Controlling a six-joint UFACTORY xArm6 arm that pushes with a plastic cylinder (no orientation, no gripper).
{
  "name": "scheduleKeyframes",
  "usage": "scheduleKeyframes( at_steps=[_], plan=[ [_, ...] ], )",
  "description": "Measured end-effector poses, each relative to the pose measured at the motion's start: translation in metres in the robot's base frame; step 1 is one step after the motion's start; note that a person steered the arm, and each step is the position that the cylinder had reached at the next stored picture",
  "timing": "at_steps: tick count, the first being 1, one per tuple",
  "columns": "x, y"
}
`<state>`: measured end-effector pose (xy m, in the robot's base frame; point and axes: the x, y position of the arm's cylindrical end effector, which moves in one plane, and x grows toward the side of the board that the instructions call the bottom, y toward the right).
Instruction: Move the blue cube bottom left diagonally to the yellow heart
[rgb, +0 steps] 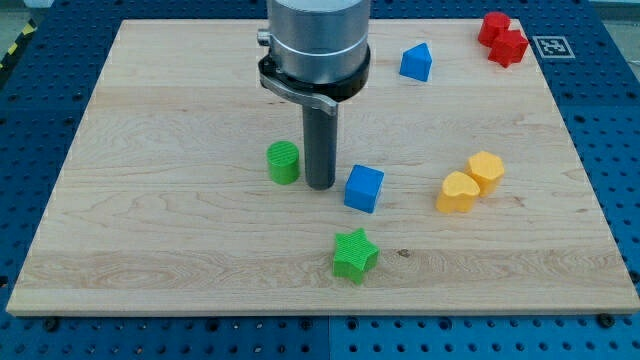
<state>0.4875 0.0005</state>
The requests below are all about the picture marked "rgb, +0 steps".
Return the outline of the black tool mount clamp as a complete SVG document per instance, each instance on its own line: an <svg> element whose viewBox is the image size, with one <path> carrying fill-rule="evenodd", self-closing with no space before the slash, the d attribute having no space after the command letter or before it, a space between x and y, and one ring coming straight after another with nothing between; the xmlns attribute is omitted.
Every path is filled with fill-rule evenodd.
<svg viewBox="0 0 640 360"><path fill-rule="evenodd" d="M349 77L327 84L308 83L282 72L270 54L258 62L260 84L275 95L303 107L321 110L336 116L338 104L360 92L368 80L371 60L370 47L366 47L363 63Z"/></svg>

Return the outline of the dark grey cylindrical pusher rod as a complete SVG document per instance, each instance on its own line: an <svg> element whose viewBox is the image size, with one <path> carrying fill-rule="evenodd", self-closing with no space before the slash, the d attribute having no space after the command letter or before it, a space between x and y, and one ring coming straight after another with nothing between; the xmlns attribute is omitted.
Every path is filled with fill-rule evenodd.
<svg viewBox="0 0 640 360"><path fill-rule="evenodd" d="M302 107L305 179L315 190L327 190L335 182L337 116Z"/></svg>

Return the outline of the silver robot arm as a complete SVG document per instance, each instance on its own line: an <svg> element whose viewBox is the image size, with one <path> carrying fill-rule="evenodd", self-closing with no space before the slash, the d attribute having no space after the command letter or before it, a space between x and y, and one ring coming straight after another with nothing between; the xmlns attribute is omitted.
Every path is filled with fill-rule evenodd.
<svg viewBox="0 0 640 360"><path fill-rule="evenodd" d="M257 42L261 86L302 109L305 179L326 190L336 174L339 104L368 80L370 2L268 0Z"/></svg>

